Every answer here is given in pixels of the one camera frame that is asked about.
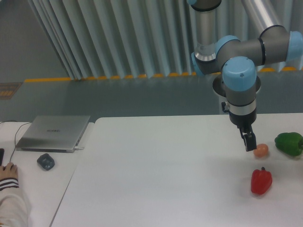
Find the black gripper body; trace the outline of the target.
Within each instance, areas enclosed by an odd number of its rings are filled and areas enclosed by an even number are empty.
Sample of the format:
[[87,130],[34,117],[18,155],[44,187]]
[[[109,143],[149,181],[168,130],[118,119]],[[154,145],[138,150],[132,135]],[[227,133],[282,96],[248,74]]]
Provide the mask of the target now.
[[232,112],[229,112],[229,118],[231,122],[238,128],[248,129],[257,118],[257,110],[255,109],[253,112],[246,115],[236,115]]

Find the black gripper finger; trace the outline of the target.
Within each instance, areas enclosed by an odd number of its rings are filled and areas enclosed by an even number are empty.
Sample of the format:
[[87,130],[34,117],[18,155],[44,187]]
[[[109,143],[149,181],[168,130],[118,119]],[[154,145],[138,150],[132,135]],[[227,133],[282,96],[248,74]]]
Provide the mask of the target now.
[[248,125],[248,127],[240,127],[238,126],[240,131],[241,138],[244,141],[245,149],[247,152],[253,151],[257,148],[256,136],[253,132],[252,126]]

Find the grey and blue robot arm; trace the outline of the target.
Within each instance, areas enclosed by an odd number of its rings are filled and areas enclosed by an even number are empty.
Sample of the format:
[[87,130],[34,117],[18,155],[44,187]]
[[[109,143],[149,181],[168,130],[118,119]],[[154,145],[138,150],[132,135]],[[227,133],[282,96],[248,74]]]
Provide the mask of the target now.
[[268,0],[244,0],[242,5],[259,33],[257,39],[241,41],[236,36],[216,37],[215,16],[219,0],[190,0],[196,18],[196,47],[192,61],[198,75],[221,72],[219,95],[222,110],[237,126],[245,149],[257,147],[252,124],[257,117],[257,66],[287,62],[303,54],[303,36],[287,31]]

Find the white striped sleeve forearm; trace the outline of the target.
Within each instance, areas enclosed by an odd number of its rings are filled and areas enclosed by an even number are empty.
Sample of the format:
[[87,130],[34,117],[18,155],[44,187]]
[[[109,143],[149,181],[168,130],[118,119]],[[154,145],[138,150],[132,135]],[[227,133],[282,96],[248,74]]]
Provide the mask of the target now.
[[0,181],[0,226],[27,227],[30,206],[18,180],[6,177]]

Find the person's hand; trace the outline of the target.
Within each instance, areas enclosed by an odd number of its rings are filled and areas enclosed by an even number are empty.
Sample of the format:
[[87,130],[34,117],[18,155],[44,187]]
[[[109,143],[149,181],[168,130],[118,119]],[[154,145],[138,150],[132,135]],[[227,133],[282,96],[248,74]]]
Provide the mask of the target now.
[[9,162],[6,166],[0,166],[0,180],[10,178],[18,179],[18,167],[12,162]]

